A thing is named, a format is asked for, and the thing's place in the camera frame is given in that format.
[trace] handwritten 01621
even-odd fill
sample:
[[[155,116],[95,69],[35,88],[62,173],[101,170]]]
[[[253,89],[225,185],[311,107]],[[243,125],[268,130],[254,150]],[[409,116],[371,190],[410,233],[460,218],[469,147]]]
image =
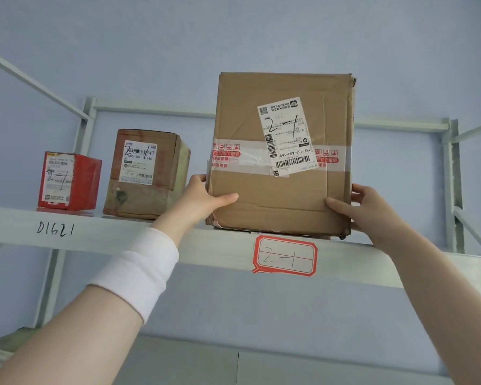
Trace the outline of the handwritten 01621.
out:
[[[69,236],[73,235],[73,228],[75,228],[75,224],[68,226],[66,229],[66,225],[64,223],[50,223],[50,222],[39,222],[39,227],[37,228],[37,233],[44,233],[46,235],[58,235],[61,238],[65,237],[66,234]]]

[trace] red box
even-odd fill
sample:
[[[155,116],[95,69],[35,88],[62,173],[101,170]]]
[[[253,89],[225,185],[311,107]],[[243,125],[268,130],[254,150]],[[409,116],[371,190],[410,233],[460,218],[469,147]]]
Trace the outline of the red box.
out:
[[[66,210],[96,208],[102,161],[80,154],[45,152],[37,206]]]

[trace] person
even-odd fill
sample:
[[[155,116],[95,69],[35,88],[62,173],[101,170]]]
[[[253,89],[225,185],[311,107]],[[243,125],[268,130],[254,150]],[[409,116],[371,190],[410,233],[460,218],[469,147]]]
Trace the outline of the person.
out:
[[[212,197],[193,175],[177,202],[0,369],[0,385],[111,384],[178,261],[187,230],[237,194]],[[395,264],[418,318],[457,385],[481,385],[481,294],[371,187],[326,204]]]

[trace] person's left arm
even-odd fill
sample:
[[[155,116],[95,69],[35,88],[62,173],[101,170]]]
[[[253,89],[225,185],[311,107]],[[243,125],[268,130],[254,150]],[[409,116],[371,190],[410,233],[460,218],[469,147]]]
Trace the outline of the person's left arm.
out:
[[[237,194],[212,197],[204,175],[0,369],[0,385],[108,385],[178,261],[184,234]]]

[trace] person's left hand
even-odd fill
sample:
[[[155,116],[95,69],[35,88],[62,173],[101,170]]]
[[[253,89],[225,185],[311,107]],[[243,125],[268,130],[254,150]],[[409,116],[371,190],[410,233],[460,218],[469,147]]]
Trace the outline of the person's left hand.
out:
[[[203,182],[205,174],[194,174],[175,204],[151,225],[173,239],[177,246],[189,228],[238,199],[237,193],[211,196]]]

